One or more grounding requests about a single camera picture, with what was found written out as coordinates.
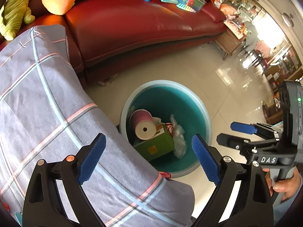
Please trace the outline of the person's right hand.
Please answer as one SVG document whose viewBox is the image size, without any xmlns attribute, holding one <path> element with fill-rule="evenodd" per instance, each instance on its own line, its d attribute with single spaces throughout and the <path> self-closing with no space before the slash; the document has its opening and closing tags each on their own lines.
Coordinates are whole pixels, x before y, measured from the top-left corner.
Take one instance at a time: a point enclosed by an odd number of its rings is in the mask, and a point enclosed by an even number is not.
<svg viewBox="0 0 303 227">
<path fill-rule="evenodd" d="M 300 189 L 301 176 L 297 167 L 294 168 L 293 176 L 291 178 L 280 180 L 273 186 L 272 179 L 270 178 L 270 169 L 263 169 L 263 171 L 266 172 L 266 182 L 268 184 L 270 195 L 273 195 L 274 192 L 283 193 L 282 201 L 293 197 L 298 189 Z"/>
</svg>

